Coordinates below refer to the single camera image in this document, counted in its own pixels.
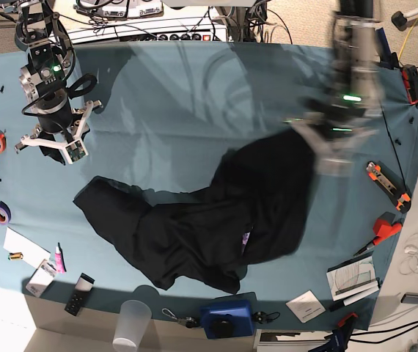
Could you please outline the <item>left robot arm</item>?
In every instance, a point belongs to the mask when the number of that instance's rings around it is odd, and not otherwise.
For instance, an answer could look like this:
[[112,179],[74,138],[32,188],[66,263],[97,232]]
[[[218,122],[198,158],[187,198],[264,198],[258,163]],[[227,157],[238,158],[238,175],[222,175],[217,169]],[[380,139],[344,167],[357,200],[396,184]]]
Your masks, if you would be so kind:
[[345,176],[359,147],[375,133],[381,92],[374,63],[373,1],[340,1],[331,28],[331,72],[324,98],[307,98],[291,121],[315,153],[317,173]]

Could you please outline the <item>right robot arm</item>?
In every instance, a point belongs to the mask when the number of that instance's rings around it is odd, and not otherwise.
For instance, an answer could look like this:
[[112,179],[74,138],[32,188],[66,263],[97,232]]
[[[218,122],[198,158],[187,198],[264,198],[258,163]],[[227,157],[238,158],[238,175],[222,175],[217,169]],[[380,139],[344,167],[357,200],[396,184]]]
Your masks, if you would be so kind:
[[13,6],[18,14],[15,39],[24,46],[28,59],[19,77],[27,99],[21,113],[38,120],[32,133],[21,137],[15,151],[39,147],[43,155],[63,165],[74,164],[88,154],[84,144],[89,132],[87,120],[103,104],[88,100],[84,107],[75,109],[70,102],[89,94],[98,80],[86,73],[68,84],[76,52],[59,13],[48,2],[15,1]]

